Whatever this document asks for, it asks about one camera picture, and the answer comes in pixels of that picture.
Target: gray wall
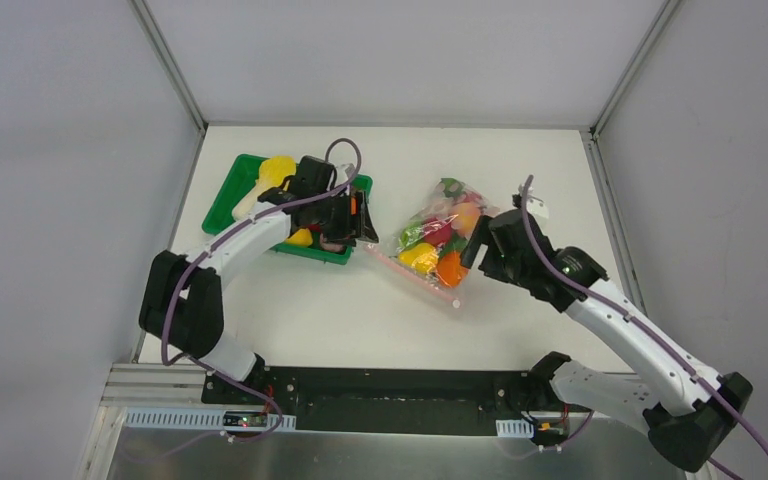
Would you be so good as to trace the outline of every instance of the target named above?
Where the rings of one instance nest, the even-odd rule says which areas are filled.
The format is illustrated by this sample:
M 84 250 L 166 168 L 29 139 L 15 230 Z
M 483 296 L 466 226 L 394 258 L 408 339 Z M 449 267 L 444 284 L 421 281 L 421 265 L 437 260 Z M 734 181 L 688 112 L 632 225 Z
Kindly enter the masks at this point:
M 663 0 L 150 0 L 210 121 L 592 124 Z
M 755 385 L 768 438 L 768 0 L 690 0 L 602 153 L 649 313 L 691 352 Z M 715 457 L 768 462 L 743 431 Z
M 196 142 L 127 2 L 0 1 L 0 478 L 76 472 Z

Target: plastic bag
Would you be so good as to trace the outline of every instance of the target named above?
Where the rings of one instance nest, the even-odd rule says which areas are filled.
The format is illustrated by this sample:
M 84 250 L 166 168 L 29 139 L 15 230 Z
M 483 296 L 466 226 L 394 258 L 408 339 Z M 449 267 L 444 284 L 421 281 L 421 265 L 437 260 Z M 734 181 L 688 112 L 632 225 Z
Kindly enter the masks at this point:
M 388 251 L 390 266 L 417 275 L 437 296 L 458 307 L 460 298 L 453 290 L 469 272 L 461 266 L 461 252 L 479 217 L 498 213 L 498 208 L 467 184 L 443 178 L 423 209 L 396 232 Z

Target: white tabletop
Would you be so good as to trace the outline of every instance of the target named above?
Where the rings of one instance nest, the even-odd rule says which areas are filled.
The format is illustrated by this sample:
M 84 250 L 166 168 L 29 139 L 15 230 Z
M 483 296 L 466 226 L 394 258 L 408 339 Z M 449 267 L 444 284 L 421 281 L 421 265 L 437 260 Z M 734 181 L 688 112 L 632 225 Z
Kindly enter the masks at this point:
M 617 279 L 617 265 L 577 131 L 210 127 L 197 160 L 173 251 L 209 238 L 201 223 L 237 155 L 322 158 L 339 137 L 363 152 L 372 177 L 372 221 L 388 240 L 422 207 L 440 177 L 468 183 L 499 207 L 534 174 L 550 211 L 555 247 L 575 245 Z M 332 162 L 354 160 L 348 146 Z M 225 328 L 271 365 L 446 370 L 527 369 L 556 350 L 602 371 L 629 371 L 584 327 L 527 291 L 474 270 L 454 309 L 417 291 L 356 249 L 339 266 L 264 253 L 223 293 Z M 157 363 L 160 342 L 146 336 L 140 361 Z

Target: green plastic tray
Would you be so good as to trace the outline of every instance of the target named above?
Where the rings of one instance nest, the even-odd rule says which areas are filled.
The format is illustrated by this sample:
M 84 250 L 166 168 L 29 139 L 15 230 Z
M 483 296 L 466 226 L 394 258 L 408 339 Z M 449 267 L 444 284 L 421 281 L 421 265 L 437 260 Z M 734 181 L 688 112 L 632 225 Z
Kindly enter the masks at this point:
M 222 184 L 222 188 L 219 189 L 216 199 L 213 200 L 213 205 L 211 205 L 210 210 L 207 212 L 207 216 L 204 217 L 204 221 L 201 224 L 201 229 L 204 230 L 205 233 L 216 235 L 234 223 L 234 217 L 231 216 L 231 210 L 234 209 L 237 203 L 242 200 L 249 190 L 254 188 L 258 176 L 258 169 L 264 160 L 266 160 L 264 157 L 255 157 L 254 155 L 246 154 L 240 155 L 234 160 L 234 165 L 231 167 L 231 171 L 228 172 L 228 176 L 225 177 L 225 182 Z M 366 192 L 368 197 L 370 190 L 372 190 L 372 179 L 366 175 L 358 175 L 357 178 L 355 178 L 355 181 L 352 182 L 352 186 L 358 190 Z M 272 249 L 276 252 L 298 255 L 314 260 L 322 260 L 323 262 L 336 263 L 338 265 L 345 265 L 348 263 L 349 258 L 352 256 L 352 247 L 346 247 L 346 250 L 343 253 L 326 252 L 316 246 L 319 241 L 319 233 L 311 233 L 313 234 L 313 245 L 310 247 L 299 247 L 297 245 L 279 243 Z

